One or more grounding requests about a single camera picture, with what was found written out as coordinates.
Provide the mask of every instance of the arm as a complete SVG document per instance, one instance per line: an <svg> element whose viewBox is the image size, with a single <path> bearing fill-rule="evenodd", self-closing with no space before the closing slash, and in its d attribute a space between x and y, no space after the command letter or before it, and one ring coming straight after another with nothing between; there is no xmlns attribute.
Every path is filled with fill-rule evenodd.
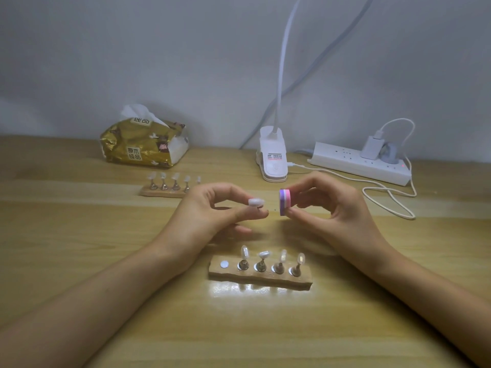
<svg viewBox="0 0 491 368"><path fill-rule="evenodd" d="M0 330L2 367L82 366L158 288L186 271L223 229L261 219L267 210L214 204L252 198L227 183L194 187L166 227L138 252L74 286Z"/></svg>
<svg viewBox="0 0 491 368"><path fill-rule="evenodd" d="M378 230L361 193L314 172L290 186L286 215L328 241L347 261L437 328L481 367L491 366L491 304L404 257ZM299 208L322 206L330 219Z"/></svg>

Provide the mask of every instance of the pink nail buffer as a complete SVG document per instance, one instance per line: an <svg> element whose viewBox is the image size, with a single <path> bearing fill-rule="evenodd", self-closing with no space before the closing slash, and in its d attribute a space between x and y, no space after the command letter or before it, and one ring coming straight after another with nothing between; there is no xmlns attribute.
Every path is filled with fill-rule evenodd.
<svg viewBox="0 0 491 368"><path fill-rule="evenodd" d="M290 190L279 190L279 215L285 215L285 209L291 206Z"/></svg>

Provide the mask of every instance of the wooden table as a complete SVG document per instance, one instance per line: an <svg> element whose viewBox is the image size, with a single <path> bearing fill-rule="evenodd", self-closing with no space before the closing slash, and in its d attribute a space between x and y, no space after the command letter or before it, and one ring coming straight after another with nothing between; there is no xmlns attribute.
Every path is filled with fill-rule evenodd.
<svg viewBox="0 0 491 368"><path fill-rule="evenodd" d="M137 196L150 168L108 164L95 141L4 137L0 151L0 323L143 246L179 202ZM289 160L306 164L302 155ZM280 217L277 192L287 184L263 181L253 151L191 149L171 172L230 181L264 198L271 213L247 223L257 233L250 251L303 251L314 284L290 291L208 280L212 255L238 255L243 243L210 244L89 366L468 366L405 305ZM292 169L288 182L304 173ZM419 195L402 200L417 220L369 204L394 247L491 298L490 177L491 165L416 161Z"/></svg>

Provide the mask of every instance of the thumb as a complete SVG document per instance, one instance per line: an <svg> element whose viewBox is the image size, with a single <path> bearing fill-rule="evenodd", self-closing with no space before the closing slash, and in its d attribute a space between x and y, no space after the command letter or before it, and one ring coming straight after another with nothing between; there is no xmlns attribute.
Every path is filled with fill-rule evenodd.
<svg viewBox="0 0 491 368"><path fill-rule="evenodd" d="M238 206L227 210L220 211L221 224L229 226L234 223L248 221L251 219L263 219L269 214L267 209L256 208L255 206Z"/></svg>
<svg viewBox="0 0 491 368"><path fill-rule="evenodd" d="M307 226L319 235L324 236L330 234L332 222L330 222L328 219L316 217L310 213L307 213L305 210L294 207L285 209L285 215L288 218Z"/></svg>

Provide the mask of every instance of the gray wall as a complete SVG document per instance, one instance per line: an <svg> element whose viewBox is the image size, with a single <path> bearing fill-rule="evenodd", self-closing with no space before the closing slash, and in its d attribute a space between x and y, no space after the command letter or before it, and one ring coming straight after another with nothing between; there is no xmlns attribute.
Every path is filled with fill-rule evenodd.
<svg viewBox="0 0 491 368"><path fill-rule="evenodd" d="M302 1L285 85L365 1ZM0 132L97 138L139 102L187 123L194 145L237 147L275 95L294 2L1 0ZM386 121L410 117L412 157L491 161L490 11L491 0L375 0L284 100L287 147L360 148Z"/></svg>

